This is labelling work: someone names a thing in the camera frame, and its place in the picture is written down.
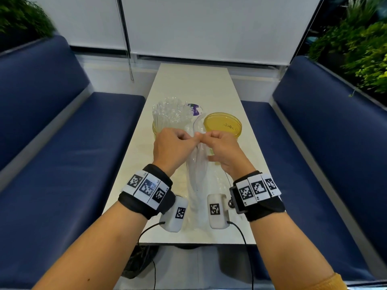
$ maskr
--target white roller blind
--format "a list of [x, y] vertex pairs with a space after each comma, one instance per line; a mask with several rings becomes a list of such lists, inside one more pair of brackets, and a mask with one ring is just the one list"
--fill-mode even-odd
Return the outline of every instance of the white roller blind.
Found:
[[125, 49], [115, 0], [36, 1], [72, 46]]
[[131, 52], [287, 65], [320, 0], [122, 0]]

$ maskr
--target forearm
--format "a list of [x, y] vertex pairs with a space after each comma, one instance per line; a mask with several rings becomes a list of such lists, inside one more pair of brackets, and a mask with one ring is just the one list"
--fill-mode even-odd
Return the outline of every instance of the forearm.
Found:
[[115, 203], [46, 272], [33, 290], [113, 289], [147, 219]]
[[250, 226], [277, 290], [303, 289], [334, 275], [329, 263], [287, 213], [270, 214]]

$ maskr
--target white marker tag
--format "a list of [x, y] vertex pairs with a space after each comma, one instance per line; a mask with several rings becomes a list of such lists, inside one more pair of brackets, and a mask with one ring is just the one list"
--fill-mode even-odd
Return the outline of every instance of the white marker tag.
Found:
[[273, 181], [273, 177], [270, 174], [260, 174], [262, 179], [265, 181], [266, 187], [268, 188], [271, 196], [281, 195], [281, 191]]
[[238, 188], [239, 194], [242, 197], [245, 206], [257, 203], [257, 199], [255, 198], [253, 190], [251, 189], [247, 179], [236, 183], [236, 187]]
[[257, 201], [267, 200], [270, 198], [270, 194], [264, 185], [264, 181], [261, 175], [251, 176], [247, 180], [249, 180], [250, 186], [253, 189]]
[[167, 194], [169, 187], [162, 181], [160, 181], [159, 186], [154, 191], [152, 197], [148, 200], [147, 205], [153, 209], [157, 209], [164, 198], [164, 195]]
[[137, 171], [132, 178], [129, 180], [128, 184], [124, 186], [122, 191], [133, 195], [136, 192], [136, 189], [141, 185], [145, 177], [148, 175], [148, 172]]
[[160, 182], [160, 179], [148, 173], [141, 185], [137, 186], [136, 192], [134, 192], [133, 196], [136, 199], [141, 200], [143, 203], [147, 203]]

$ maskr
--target blue cushion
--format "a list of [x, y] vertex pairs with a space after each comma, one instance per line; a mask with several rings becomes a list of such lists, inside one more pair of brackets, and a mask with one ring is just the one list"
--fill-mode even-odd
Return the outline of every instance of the blue cushion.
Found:
[[387, 262], [387, 112], [306, 57], [274, 93], [279, 107]]
[[0, 170], [89, 84], [65, 38], [0, 57]]
[[340, 215], [268, 103], [242, 101], [286, 210], [345, 280], [373, 280]]
[[102, 214], [144, 102], [92, 94], [0, 193], [0, 288], [30, 289]]

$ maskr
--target blue backrest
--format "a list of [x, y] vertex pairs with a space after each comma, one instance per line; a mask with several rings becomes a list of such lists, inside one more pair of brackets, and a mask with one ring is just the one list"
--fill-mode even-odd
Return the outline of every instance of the blue backrest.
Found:
[[88, 85], [61, 36], [0, 56], [0, 170]]
[[273, 96], [387, 261], [387, 112], [303, 56]]

